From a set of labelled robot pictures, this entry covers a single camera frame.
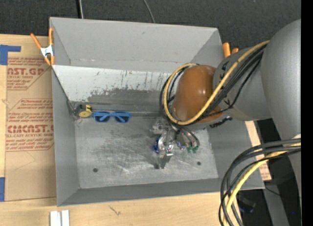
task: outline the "blue sunglasses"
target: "blue sunglasses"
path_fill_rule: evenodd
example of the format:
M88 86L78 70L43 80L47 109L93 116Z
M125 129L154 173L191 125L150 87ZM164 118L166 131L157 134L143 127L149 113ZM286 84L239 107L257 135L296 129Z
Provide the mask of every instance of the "blue sunglasses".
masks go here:
M115 112L97 111L94 112L92 115L97 122L107 122L110 119L110 117L113 116L117 122L126 123L132 117L132 114L126 111L115 111Z

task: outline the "blue object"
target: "blue object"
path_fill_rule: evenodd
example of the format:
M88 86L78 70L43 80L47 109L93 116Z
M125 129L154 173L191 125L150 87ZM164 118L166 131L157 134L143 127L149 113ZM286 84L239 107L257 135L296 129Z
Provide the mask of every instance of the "blue object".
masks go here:
M107 122L111 116L113 116L117 122L126 123L132 117L132 114L126 111L115 111L115 112L97 111L93 113L93 118L97 122Z
M155 141L155 143L154 143L154 145L153 145L153 150L154 150L156 153L160 153L160 151L159 151L159 149L158 149L158 141L159 141L160 137L161 137L161 136L159 136L159 137L156 139L156 141Z
M0 177L0 202L4 202L4 177Z
M21 46L0 45L0 65L8 65L8 52L20 52Z

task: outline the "green object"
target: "green object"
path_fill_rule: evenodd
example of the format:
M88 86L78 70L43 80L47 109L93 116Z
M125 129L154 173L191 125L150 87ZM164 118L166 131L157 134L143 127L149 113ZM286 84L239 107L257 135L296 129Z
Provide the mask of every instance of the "green object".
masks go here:
M198 151L198 148L199 148L198 146L195 147L195 148L193 148L193 149L192 149L192 152L193 152L193 153L196 153L196 152Z

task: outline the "yellow cable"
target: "yellow cable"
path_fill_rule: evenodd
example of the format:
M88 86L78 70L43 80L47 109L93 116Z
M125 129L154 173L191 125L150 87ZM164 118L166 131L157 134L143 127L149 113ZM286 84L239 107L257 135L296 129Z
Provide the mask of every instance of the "yellow cable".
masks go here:
M212 103L212 101L214 100L214 98L216 97L218 91L223 87L223 84L225 83L225 81L228 79L228 77L230 76L230 74L232 73L232 71L238 66L238 64L244 59L246 58L250 53L256 51L257 49L259 49L260 47L266 45L267 43L269 43L269 41L265 41L262 42L256 46L254 46L253 48L249 49L247 52L245 52L231 67L230 69L227 71L227 73L225 74L225 76L223 77L223 79L221 80L221 82L217 85L216 89L213 91L212 95L210 96L210 98L208 99L208 101L206 102L206 104L203 106L203 108L191 119L187 120L187 121L178 121L177 119L175 119L168 107L167 107L167 92L170 86L170 83L174 77L174 75L180 71L183 68L186 68L188 66L194 65L194 64L185 64L183 66L180 66L178 69L176 69L173 74L170 76L169 81L167 82L165 88L164 88L164 97L163 97L163 102L164 102L164 109L165 109L165 113L168 116L168 118L178 124L178 125L188 125L194 121L196 121L204 112L205 110L209 107L209 105Z
M299 143L294 143L291 146L301 146L301 142ZM226 205L226 210L229 213L230 209L231 209L231 205L233 204L237 193L239 192L239 190L241 189L242 185L246 182L246 180L249 178L249 176L251 176L251 174L258 169L264 162L267 162L268 159L265 158L270 158L270 157L276 157L279 156L283 153L286 153L287 151L279 151L279 152L273 152L268 154L266 157L264 157L264 160L261 160L260 162L255 163L253 166L251 166L251 168L242 176L242 178L240 179L240 181L237 183L237 185L234 188L234 191L231 193L227 205ZM223 217L223 225L227 226L227 221L225 216Z

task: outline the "metal bracket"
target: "metal bracket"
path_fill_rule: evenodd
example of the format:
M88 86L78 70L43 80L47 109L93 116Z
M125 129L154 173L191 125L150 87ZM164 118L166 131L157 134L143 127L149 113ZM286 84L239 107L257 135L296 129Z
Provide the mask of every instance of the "metal bracket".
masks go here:
M69 226L69 210L51 211L50 226Z

